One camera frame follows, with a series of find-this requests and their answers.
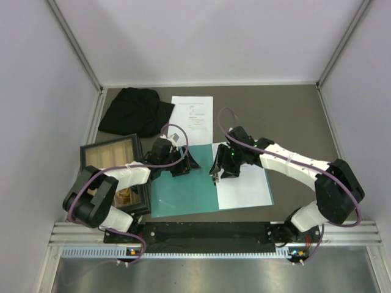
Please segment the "teal plastic file folder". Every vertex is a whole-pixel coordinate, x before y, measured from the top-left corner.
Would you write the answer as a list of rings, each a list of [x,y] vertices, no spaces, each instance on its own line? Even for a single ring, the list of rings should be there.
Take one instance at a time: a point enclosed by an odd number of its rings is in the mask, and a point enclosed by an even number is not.
[[[162,172],[152,181],[152,217],[217,212],[217,188],[209,174],[217,152],[218,143],[189,147],[191,155],[201,166],[187,175],[173,177]]]

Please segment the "metal folder clip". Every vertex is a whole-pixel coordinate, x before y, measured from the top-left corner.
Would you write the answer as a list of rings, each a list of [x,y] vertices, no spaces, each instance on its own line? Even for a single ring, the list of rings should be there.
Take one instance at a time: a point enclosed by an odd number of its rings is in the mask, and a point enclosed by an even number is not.
[[[219,183],[219,174],[218,173],[212,174],[211,178],[212,178],[213,184],[216,186],[216,184]]]

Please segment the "white printed paper sheet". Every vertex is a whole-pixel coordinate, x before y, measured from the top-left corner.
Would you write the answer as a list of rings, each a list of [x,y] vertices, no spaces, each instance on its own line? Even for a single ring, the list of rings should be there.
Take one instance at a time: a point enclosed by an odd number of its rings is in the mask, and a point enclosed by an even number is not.
[[[244,164],[237,178],[222,179],[219,174],[217,202],[219,210],[272,206],[273,195],[266,171],[256,165]]]

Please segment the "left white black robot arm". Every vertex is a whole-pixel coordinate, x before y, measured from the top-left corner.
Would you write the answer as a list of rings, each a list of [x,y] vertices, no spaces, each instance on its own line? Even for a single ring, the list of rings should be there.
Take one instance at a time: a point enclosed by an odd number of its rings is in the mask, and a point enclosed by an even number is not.
[[[89,228],[116,230],[125,242],[138,237],[132,215],[113,206],[115,194],[158,178],[163,171],[173,177],[187,175],[201,166],[191,156],[188,146],[178,146],[174,135],[157,138],[140,162],[99,169],[87,166],[65,197],[62,207],[68,219]]]

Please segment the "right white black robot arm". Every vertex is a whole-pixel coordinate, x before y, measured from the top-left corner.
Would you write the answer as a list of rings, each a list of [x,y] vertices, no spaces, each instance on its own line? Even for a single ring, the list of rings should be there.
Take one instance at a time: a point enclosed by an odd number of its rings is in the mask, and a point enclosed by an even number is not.
[[[362,219],[359,204],[365,192],[349,164],[336,159],[318,161],[281,147],[266,138],[254,140],[243,127],[226,135],[227,142],[217,147],[210,175],[237,178],[244,164],[275,171],[303,183],[315,193],[315,200],[295,210],[284,223],[289,240],[297,242],[308,230],[324,223],[344,226],[352,212]]]

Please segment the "black framed display box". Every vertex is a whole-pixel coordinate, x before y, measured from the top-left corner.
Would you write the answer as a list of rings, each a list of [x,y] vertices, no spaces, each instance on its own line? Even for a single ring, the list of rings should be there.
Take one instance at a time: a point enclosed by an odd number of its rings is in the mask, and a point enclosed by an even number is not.
[[[143,157],[141,141],[135,134],[80,147],[81,168],[88,165],[96,168],[121,166],[139,162]],[[129,214],[149,214],[151,203],[148,185],[131,186],[116,192],[112,204]]]

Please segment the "black cloth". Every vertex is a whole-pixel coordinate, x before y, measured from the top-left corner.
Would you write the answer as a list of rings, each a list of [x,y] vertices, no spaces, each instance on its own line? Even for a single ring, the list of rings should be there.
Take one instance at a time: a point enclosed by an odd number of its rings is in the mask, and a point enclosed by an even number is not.
[[[121,89],[104,114],[98,130],[108,134],[153,137],[169,122],[175,105],[160,100],[152,89]]]

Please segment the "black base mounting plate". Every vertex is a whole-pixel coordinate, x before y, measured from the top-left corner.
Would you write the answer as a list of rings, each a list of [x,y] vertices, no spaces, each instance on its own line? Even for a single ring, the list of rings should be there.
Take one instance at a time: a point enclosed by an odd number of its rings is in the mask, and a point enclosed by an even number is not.
[[[168,241],[240,240],[256,244],[316,242],[320,229],[311,228],[301,233],[283,223],[271,222],[146,222],[132,224],[128,230],[148,244],[166,244]]]

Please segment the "aluminium frame rail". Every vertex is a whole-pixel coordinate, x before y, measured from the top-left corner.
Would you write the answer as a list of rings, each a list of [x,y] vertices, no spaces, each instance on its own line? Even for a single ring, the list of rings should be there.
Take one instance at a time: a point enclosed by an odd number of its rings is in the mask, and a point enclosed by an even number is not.
[[[63,32],[65,39],[67,40],[68,44],[70,45],[72,51],[74,52],[76,58],[78,59],[79,63],[82,66],[82,69],[84,70],[85,74],[89,78],[92,85],[95,87],[95,89],[98,92],[103,91],[103,86],[99,82],[96,74],[94,73],[89,61],[87,60],[87,57],[85,56],[84,52],[82,51],[82,48],[80,47],[76,37],[74,36],[74,33],[72,32],[71,27],[69,26],[67,20],[65,19],[63,13],[60,10],[60,7],[58,6],[57,2],[55,0],[45,0],[46,5],[50,9],[51,13],[54,16],[54,19],[56,20],[57,24],[59,25],[61,31]]]

